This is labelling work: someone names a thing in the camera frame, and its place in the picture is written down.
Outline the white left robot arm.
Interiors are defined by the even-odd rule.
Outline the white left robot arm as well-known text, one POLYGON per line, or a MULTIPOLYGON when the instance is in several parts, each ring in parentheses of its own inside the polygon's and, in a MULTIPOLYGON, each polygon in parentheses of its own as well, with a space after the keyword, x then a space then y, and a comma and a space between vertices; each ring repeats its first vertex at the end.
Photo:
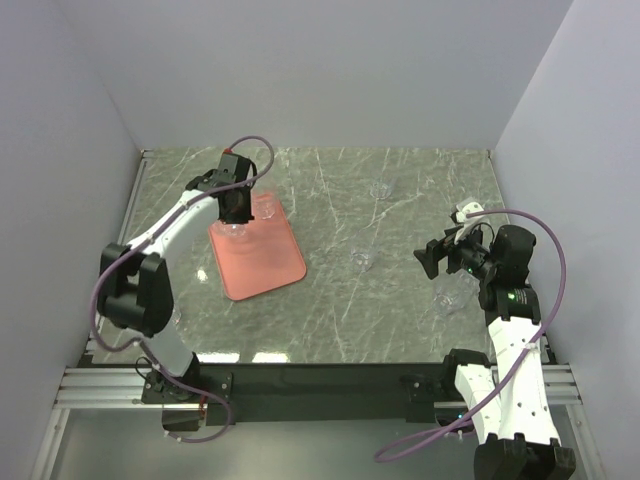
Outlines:
POLYGON ((127 244, 111 243, 100 259, 97 313, 125 333, 115 353, 133 345, 146 354, 177 401, 193 400, 203 388, 197 355, 181 340, 175 321, 170 265, 195 236, 217 220, 253 219, 253 160, 223 151, 216 168, 192 179, 179 200, 145 233, 127 244))

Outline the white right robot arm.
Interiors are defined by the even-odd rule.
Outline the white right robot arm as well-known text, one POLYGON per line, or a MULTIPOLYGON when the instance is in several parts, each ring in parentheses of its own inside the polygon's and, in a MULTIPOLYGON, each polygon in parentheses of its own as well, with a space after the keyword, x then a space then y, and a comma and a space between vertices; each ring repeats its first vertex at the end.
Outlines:
POLYGON ((450 274, 465 271, 479 283, 478 301, 494 347, 497 368, 486 356, 452 350, 440 375, 443 393, 462 399, 478 437, 477 479, 568 479, 575 452, 562 445, 549 412, 540 352, 543 325, 538 296, 528 282, 536 237, 503 225, 488 247, 477 227, 455 227, 414 257, 429 279, 441 260, 450 274))

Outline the clear glass under right arm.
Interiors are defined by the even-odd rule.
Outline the clear glass under right arm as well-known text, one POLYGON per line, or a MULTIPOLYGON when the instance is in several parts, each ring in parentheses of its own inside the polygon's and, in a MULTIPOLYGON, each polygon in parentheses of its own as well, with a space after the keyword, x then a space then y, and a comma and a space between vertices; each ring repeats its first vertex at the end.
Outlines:
POLYGON ((449 316, 462 310, 478 293, 478 281, 460 271, 436 280, 433 311, 439 316, 449 316))

